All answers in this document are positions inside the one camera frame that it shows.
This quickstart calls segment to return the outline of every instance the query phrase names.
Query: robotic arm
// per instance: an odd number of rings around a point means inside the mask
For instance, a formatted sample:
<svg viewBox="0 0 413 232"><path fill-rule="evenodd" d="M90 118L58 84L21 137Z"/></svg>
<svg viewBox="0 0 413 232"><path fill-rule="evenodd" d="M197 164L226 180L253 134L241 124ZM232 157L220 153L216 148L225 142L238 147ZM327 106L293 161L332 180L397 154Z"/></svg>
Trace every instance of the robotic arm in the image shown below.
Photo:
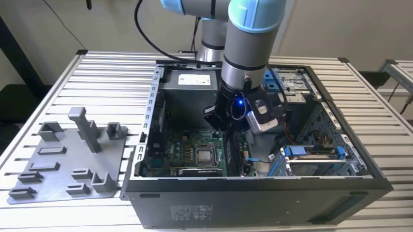
<svg viewBox="0 0 413 232"><path fill-rule="evenodd" d="M220 131L261 133L278 124L284 109L274 108L262 89L264 73L284 18L285 0L162 0L184 15L228 20L222 82L217 103L205 119Z"/></svg>

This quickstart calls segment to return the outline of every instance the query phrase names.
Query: black cable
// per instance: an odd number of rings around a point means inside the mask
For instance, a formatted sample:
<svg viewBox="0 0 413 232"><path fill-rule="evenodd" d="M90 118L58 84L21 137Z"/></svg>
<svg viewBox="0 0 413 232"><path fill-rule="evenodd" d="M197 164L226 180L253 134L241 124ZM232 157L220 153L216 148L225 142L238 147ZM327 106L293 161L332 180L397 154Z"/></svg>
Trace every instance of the black cable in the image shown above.
<svg viewBox="0 0 413 232"><path fill-rule="evenodd" d="M201 17L196 17L194 34L193 34L193 43L192 43L192 52L196 52L196 53L197 53L196 38L197 38L197 32L198 32L200 21L201 21Z"/></svg>
<svg viewBox="0 0 413 232"><path fill-rule="evenodd" d="M273 79L274 79L276 84L277 84L277 86L278 86L278 89L280 89L280 91L281 91L281 93L282 93L282 98L284 98L284 106L286 106L286 105L288 105L288 101L286 101L286 94L285 94L285 92L284 92L284 88L282 88L282 86L281 86L281 84L280 84L280 82L278 82L278 79L277 79L276 73L274 73L274 71L273 71L273 69L272 69L272 67L270 67L270 64L268 64L268 65L266 65L266 68L269 69L269 71L270 71L270 73L272 73Z"/></svg>
<svg viewBox="0 0 413 232"><path fill-rule="evenodd" d="M262 161L262 160L260 160L258 162L261 162L261 163L273 163L273 162L266 162L266 161Z"/></svg>
<svg viewBox="0 0 413 232"><path fill-rule="evenodd" d="M397 83L397 85L396 85L396 87L395 87L395 89L393 89L393 92L392 92L391 96L389 96L388 102L391 102L391 99L392 99L393 94L395 94L395 92L396 92L396 90L397 90L397 87L399 87L399 83Z"/></svg>
<svg viewBox="0 0 413 232"><path fill-rule="evenodd" d="M409 104L405 104L405 106L403 107L403 109L401 109L401 111L400 111L400 114L401 114L401 115L403 115L403 113L407 111L408 105L409 105Z"/></svg>
<svg viewBox="0 0 413 232"><path fill-rule="evenodd" d="M46 3L46 5L51 8L51 10L53 10L54 14L57 15L57 17L58 17L58 19L59 19L59 21L61 21L61 23L62 23L63 27L65 27L65 28L66 28L66 30L70 32L70 34L73 35L73 37L78 40L78 42L79 42L81 46L82 46L82 47L83 47L83 49L86 50L86 47L83 46L83 44L82 44L81 40L79 40L79 39L78 39L78 37L74 35L74 33L71 32L71 30L66 27L66 25L65 25L65 23L63 23L63 21L62 21L62 19L61 19L59 15L57 14L57 12L55 12L55 10L53 9L51 5L47 3L47 1L46 1L46 0L43 0L43 2L45 2L45 3Z"/></svg>
<svg viewBox="0 0 413 232"><path fill-rule="evenodd" d="M185 58L180 58L169 53L166 53L154 43L153 41L149 39L147 35L145 34L142 28L141 28L141 25L139 25L139 22L138 22L138 12L139 12L139 7L142 5L142 1L143 0L139 0L138 3L137 3L137 7L135 7L135 13L134 13L134 19L135 19L135 25L137 25L137 28L138 28L138 31L143 37L143 39L147 41L147 43L153 46L153 48L162 54L165 55L166 57L174 59L174 60L178 60L178 61L184 61L184 62L192 62L192 63L197 63L197 64L206 64L206 65L218 65L220 63L218 62L205 62L205 61L200 61L200 60L193 60L193 59L185 59Z"/></svg>

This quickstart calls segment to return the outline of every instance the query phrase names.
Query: white wall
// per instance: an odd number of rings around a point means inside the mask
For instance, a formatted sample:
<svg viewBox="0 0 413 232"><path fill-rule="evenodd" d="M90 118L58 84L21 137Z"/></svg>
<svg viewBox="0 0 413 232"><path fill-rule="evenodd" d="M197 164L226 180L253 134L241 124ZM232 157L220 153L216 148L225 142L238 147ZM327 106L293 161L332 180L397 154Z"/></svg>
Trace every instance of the white wall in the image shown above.
<svg viewBox="0 0 413 232"><path fill-rule="evenodd" d="M87 49L153 51L133 21L137 0L94 0L91 11L85 0L49 3ZM296 0L294 7L293 0L288 3L293 13L273 54L347 57L360 70L373 71L387 58L413 60L412 0ZM0 15L41 77L54 83L81 49L77 40L42 0L0 0ZM194 17L168 12L160 0L145 0L139 18L166 51L190 49Z"/></svg>
<svg viewBox="0 0 413 232"><path fill-rule="evenodd" d="M87 49L153 51L134 24L137 0L94 0L91 11L85 0L47 1ZM0 15L42 79L53 84L81 45L42 0L0 0ZM160 47L169 52L190 49L194 17L168 12L160 0L146 0L139 18Z"/></svg>
<svg viewBox="0 0 413 232"><path fill-rule="evenodd" d="M377 71L413 60L413 0L297 0L280 55L347 57Z"/></svg>
<svg viewBox="0 0 413 232"><path fill-rule="evenodd" d="M0 50L0 91L10 84L23 84L23 79Z"/></svg>

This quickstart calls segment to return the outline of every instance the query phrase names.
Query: blue tab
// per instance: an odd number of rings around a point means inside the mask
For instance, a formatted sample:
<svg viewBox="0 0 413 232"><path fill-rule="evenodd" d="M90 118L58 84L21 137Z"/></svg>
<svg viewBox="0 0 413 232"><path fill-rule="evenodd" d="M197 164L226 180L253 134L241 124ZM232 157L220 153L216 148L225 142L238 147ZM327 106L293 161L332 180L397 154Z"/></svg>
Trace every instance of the blue tab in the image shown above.
<svg viewBox="0 0 413 232"><path fill-rule="evenodd" d="M253 161L253 162L258 162L258 161L260 161L260 159L257 159L257 158L252 158L252 157L246 157L246 158L245 158L245 160L248 160L248 161Z"/></svg>
<svg viewBox="0 0 413 232"><path fill-rule="evenodd" d="M274 171L276 171L276 169L277 169L277 166L278 166L278 161L274 163L274 166L273 166L273 168L272 168L272 171L270 171L270 173L269 173L269 176L273 176Z"/></svg>
<svg viewBox="0 0 413 232"><path fill-rule="evenodd" d="M284 151L285 151L285 155L286 155L286 156L290 156L290 155L292 155L292 150L290 150L290 147L289 147L289 146L284 149Z"/></svg>
<svg viewBox="0 0 413 232"><path fill-rule="evenodd" d="M304 146L292 146L292 155L293 156L300 156L300 155L307 155L308 152L305 151Z"/></svg>
<svg viewBox="0 0 413 232"><path fill-rule="evenodd" d="M337 147L339 159L344 159L347 157L347 152L341 146Z"/></svg>

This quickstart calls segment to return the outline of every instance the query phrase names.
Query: motherboard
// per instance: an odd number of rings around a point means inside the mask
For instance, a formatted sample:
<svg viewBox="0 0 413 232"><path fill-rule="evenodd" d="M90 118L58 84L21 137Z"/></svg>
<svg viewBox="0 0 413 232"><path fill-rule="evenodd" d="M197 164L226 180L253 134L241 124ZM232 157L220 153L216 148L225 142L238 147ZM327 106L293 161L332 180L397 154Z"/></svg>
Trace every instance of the motherboard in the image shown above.
<svg viewBox="0 0 413 232"><path fill-rule="evenodd" d="M149 176L197 176L209 171L226 176L224 135L213 130L170 130L166 151L150 158Z"/></svg>

